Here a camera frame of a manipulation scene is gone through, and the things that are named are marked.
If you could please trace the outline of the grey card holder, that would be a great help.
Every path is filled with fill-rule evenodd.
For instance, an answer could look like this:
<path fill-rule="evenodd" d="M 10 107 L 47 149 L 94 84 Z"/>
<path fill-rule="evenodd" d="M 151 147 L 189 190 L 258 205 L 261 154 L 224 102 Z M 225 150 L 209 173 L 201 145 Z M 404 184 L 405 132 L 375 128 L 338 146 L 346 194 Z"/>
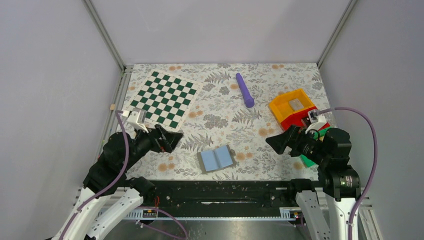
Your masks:
<path fill-rule="evenodd" d="M 235 152 L 228 144 L 215 149 L 198 152 L 196 156 L 203 174 L 220 171 L 237 165 Z"/>

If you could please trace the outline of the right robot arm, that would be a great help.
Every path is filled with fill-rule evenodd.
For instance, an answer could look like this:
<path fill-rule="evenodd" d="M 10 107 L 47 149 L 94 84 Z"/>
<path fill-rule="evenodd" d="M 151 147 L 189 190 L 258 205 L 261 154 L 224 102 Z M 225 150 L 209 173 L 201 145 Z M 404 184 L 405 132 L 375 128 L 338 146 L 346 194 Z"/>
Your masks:
<path fill-rule="evenodd" d="M 310 179 L 290 180 L 284 197 L 291 205 L 300 207 L 301 224 L 307 225 L 313 240 L 356 240 L 358 211 L 354 205 L 361 196 L 361 181 L 349 165 L 350 135 L 340 128 L 329 128 L 323 137 L 315 137 L 316 133 L 317 130 L 291 125 L 265 141 L 279 155 L 290 148 L 291 157 L 303 155 L 317 165 L 329 221 L 323 215 Z"/>

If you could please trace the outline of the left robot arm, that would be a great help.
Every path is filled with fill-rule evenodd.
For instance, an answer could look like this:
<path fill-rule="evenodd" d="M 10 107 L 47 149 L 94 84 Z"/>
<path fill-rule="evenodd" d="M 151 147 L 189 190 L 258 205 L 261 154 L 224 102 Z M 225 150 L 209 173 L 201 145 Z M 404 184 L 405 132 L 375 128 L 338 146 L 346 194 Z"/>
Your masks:
<path fill-rule="evenodd" d="M 127 180 L 126 172 L 148 152 L 171 153 L 184 136 L 159 124 L 147 131 L 125 131 L 111 135 L 97 162 L 83 181 L 80 196 L 54 240 L 103 240 L 124 217 L 141 205 L 155 200 L 155 185 L 144 177 L 129 181 L 129 189 L 102 215 L 100 210 Z"/>

